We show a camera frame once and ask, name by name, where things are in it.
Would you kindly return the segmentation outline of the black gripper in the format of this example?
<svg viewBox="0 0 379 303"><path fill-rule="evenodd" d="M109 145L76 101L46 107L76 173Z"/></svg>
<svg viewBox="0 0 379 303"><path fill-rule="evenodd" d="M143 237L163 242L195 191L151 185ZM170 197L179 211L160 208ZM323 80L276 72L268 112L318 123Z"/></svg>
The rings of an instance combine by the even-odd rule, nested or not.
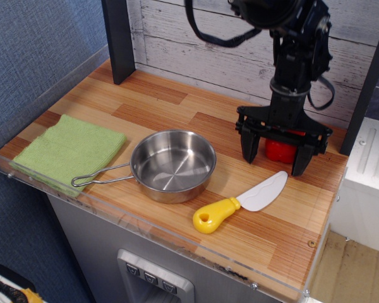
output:
<svg viewBox="0 0 379 303"><path fill-rule="evenodd" d="M236 130L241 135L243 158L249 164L258 153L261 137L297 146L292 176L303 175L313 155L325 153L332 130L305 113L306 95L273 92L269 106L237 108Z"/></svg>

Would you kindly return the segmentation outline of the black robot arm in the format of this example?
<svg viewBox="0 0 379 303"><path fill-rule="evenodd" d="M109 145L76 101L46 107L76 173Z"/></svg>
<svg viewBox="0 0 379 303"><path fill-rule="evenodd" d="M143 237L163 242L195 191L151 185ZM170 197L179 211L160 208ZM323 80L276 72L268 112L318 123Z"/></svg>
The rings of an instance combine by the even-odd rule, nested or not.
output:
<svg viewBox="0 0 379 303"><path fill-rule="evenodd" d="M268 30L273 39L275 74L270 81L270 105L240 106L236 129L243 158L254 161L261 138L295 146L293 176L301 176L312 157L325 153L332 130L304 111L314 81L331 92L322 74L329 69L331 27L323 1L231 1L232 10L256 30Z"/></svg>

